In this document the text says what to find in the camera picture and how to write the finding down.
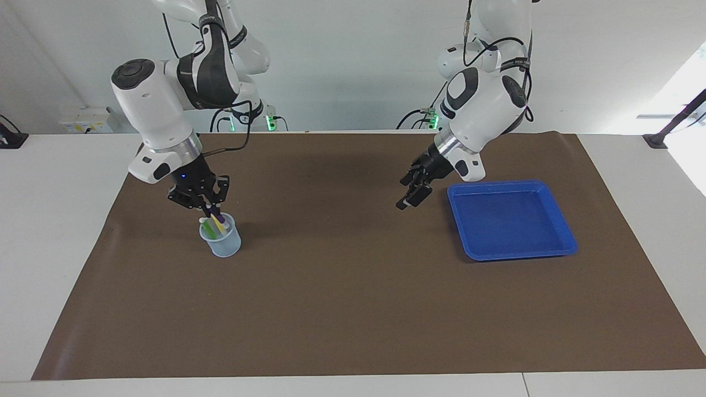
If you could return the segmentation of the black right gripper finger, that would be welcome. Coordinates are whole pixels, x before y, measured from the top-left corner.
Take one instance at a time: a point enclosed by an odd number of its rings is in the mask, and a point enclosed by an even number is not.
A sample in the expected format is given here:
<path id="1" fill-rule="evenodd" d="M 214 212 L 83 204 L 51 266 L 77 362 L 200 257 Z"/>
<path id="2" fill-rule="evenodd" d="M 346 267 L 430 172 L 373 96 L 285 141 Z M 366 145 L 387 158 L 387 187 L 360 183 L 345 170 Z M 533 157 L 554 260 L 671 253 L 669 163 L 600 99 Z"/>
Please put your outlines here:
<path id="1" fill-rule="evenodd" d="M 217 213 L 221 211 L 221 203 L 226 201 L 229 187 L 230 178 L 228 175 L 221 175 L 215 178 L 215 190 L 212 194 L 212 205 Z"/>
<path id="2" fill-rule="evenodd" d="M 179 187 L 173 187 L 167 192 L 169 201 L 179 204 L 189 210 L 196 209 L 204 214 L 204 218 L 210 218 L 212 204 L 203 195 L 199 195 L 192 190 L 184 190 Z"/>

